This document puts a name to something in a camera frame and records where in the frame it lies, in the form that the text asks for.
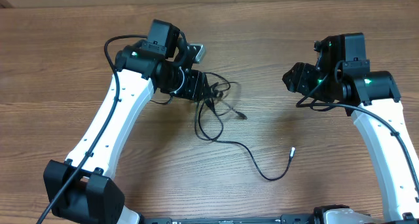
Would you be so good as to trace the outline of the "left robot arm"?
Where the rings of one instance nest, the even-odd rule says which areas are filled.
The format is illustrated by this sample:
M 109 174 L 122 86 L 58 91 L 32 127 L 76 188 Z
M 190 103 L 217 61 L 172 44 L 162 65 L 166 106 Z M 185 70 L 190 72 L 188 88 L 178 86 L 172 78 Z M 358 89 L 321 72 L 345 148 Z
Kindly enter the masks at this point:
M 111 84 L 88 130 L 64 161 L 49 161 L 43 179 L 46 214 L 75 223 L 143 223 L 129 209 L 114 178 L 126 140 L 156 91 L 197 102 L 206 76 L 192 66 L 206 49 L 176 26 L 154 20 L 147 35 L 108 58 Z

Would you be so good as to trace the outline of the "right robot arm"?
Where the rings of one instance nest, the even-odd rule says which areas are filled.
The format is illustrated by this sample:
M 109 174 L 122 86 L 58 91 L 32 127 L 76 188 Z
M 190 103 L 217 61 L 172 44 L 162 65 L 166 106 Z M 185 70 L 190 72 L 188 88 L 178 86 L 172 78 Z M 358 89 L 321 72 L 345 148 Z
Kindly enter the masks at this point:
M 401 93 L 388 71 L 371 71 L 362 33 L 332 35 L 314 43 L 317 62 L 297 62 L 282 77 L 302 94 L 299 108 L 343 108 L 358 129 L 373 164 L 383 223 L 418 222 L 418 155 L 403 114 Z

